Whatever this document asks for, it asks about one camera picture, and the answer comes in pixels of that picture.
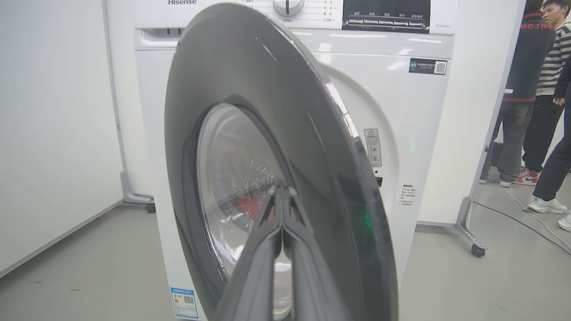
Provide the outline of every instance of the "blue label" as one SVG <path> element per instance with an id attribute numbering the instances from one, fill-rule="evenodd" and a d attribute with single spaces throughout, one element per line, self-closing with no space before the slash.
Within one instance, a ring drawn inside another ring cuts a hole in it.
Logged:
<path id="1" fill-rule="evenodd" d="M 179 318 L 198 319 L 194 290 L 171 287 L 172 303 Z"/>

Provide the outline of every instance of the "washing machine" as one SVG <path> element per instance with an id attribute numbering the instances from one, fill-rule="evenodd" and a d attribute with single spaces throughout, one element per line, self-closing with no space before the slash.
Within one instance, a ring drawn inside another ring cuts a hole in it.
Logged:
<path id="1" fill-rule="evenodd" d="M 214 317 L 268 191 L 288 186 L 351 316 L 396 320 L 452 66 L 455 1 L 226 2 L 136 7 L 176 316 Z M 275 319 L 291 316 L 292 270 L 280 253 Z"/>

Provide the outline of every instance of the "red sneaker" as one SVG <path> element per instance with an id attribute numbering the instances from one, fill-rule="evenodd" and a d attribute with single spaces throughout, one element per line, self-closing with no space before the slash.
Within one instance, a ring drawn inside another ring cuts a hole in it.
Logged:
<path id="1" fill-rule="evenodd" d="M 538 172 L 532 171 L 527 168 L 527 166 L 524 166 L 523 170 L 520 172 L 520 175 L 516 178 L 516 180 L 513 181 L 513 183 L 519 185 L 535 186 L 537 184 L 538 178 Z"/>

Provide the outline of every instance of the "dial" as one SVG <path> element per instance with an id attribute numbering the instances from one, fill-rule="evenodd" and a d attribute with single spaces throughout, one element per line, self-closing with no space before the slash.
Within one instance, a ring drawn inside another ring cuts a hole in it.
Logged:
<path id="1" fill-rule="evenodd" d="M 279 15 L 291 17 L 303 8 L 304 0 L 274 0 L 274 9 Z"/>

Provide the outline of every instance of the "striped shirt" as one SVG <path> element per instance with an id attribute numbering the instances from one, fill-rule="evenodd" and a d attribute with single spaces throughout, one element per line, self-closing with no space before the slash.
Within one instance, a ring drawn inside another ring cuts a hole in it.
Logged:
<path id="1" fill-rule="evenodd" d="M 536 96 L 552 96 L 565 61 L 571 54 L 571 22 L 565 22 L 557 28 L 553 49 L 545 57 Z"/>

